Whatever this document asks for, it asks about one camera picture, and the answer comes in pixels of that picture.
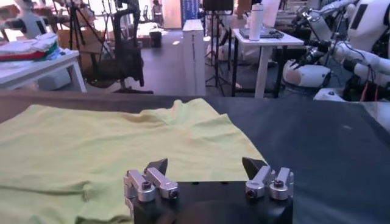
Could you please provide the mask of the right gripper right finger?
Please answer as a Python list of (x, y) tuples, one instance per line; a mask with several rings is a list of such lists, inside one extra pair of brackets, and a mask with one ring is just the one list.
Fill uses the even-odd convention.
[(263, 160), (242, 157), (244, 170), (249, 178), (245, 183), (245, 194), (249, 200), (257, 200), (269, 194), (273, 200), (287, 200), (294, 195), (294, 173), (281, 167), (276, 172)]

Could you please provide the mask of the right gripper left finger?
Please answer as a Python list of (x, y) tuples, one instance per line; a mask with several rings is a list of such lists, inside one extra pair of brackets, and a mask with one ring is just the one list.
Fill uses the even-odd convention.
[(167, 168), (168, 159), (163, 158), (150, 162), (143, 172), (128, 170), (123, 178), (125, 199), (137, 198), (140, 202), (149, 203), (155, 200), (157, 192), (162, 198), (177, 199), (179, 184), (165, 176)]

